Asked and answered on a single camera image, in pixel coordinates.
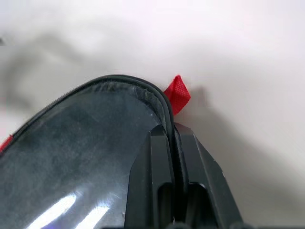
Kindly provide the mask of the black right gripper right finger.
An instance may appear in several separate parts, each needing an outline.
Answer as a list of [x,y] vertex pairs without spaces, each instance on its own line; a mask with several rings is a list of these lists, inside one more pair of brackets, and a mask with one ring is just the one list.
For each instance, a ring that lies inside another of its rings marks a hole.
[[187,174],[184,223],[192,229],[242,229],[244,221],[222,169],[194,132],[176,124]]

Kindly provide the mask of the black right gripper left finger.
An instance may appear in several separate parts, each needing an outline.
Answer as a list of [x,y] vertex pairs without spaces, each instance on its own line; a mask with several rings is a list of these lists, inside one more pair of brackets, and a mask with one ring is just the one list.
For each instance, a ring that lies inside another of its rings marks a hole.
[[129,177],[126,229],[164,229],[173,222],[174,175],[167,134],[161,125],[147,135]]

